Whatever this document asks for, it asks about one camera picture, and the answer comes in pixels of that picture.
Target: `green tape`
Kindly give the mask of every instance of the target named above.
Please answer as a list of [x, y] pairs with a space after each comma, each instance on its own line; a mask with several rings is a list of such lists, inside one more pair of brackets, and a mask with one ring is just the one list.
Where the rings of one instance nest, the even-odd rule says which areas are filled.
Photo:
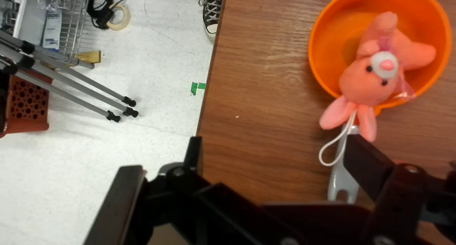
[[196, 95], [197, 94], [197, 88], [198, 88], [198, 84], [197, 83], [192, 83], [192, 87], [190, 89], [190, 92], [192, 93], [192, 95]]

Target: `metal wire rack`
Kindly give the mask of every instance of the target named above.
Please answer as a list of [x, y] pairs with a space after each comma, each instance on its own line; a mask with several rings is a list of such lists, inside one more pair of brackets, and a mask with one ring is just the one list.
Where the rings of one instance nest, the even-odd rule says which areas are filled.
[[93, 50], [93, 39], [83, 32], [88, 0], [72, 0], [69, 10], [62, 10], [59, 51], [75, 57], [80, 52]]

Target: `tripod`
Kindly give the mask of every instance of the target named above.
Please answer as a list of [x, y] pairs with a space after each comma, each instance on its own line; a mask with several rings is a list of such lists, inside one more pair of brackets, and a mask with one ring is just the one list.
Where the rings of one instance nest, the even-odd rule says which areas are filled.
[[[84, 76], [78, 71], [73, 70], [68, 67], [65, 63], [71, 63], [72, 65], [80, 65], [87, 68], [93, 68], [93, 64], [87, 63], [77, 58], [70, 57], [68, 55], [63, 55], [61, 53], [56, 53], [49, 51], [45, 48], [33, 45], [27, 41], [23, 41], [17, 38], [14, 38], [8, 35], [5, 32], [0, 31], [0, 55], [3, 55], [3, 58], [0, 58], [0, 71], [3, 75], [16, 75], [19, 78], [22, 78], [26, 81], [29, 81], [32, 84], [42, 87], [43, 89], [48, 90], [49, 92], [54, 92], [72, 102], [75, 102], [83, 107], [93, 110], [94, 112], [105, 116], [108, 120], [114, 120], [115, 122], [120, 121], [120, 116], [115, 115], [111, 111], [103, 110], [99, 107], [96, 107], [93, 104], [90, 104], [74, 95], [71, 95], [55, 86], [47, 84], [39, 79], [34, 78], [33, 76], [28, 75], [22, 70], [31, 69], [33, 71], [39, 72], [45, 76], [48, 76], [52, 79], [56, 79], [64, 84], [67, 84], [75, 89], [80, 90], [104, 103], [107, 103], [117, 109], [121, 110], [123, 115], [132, 116], [136, 118], [138, 112], [133, 110], [131, 107], [135, 107], [136, 102], [130, 99], [127, 96], [122, 96], [117, 92], [112, 91], [111, 89], [103, 86], [102, 84], [97, 83], [96, 81]], [[62, 72], [68, 73], [75, 78], [78, 78], [97, 89], [100, 89], [103, 92], [121, 100], [123, 103], [129, 105], [130, 107], [124, 106], [123, 104], [116, 102], [108, 97], [86, 87], [82, 84], [73, 81], [72, 79], [57, 73], [54, 70], [47, 68], [46, 66], [41, 65], [36, 60], [41, 60], [48, 63], [51, 66], [59, 68]]]

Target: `bunny face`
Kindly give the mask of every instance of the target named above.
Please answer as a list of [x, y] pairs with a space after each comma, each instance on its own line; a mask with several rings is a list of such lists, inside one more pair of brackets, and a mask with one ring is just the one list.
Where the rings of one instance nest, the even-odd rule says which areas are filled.
[[339, 87], [350, 102], [374, 107], [394, 92], [400, 71], [392, 53], [378, 52], [355, 60], [342, 73]]

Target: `shoe lace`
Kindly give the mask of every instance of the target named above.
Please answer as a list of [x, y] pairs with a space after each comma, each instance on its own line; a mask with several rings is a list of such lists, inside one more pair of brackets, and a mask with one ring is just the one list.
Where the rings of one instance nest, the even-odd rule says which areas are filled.
[[206, 8], [204, 15], [208, 17], [206, 19], [207, 22], [218, 20], [222, 8], [222, 0], [199, 0], [198, 4]]

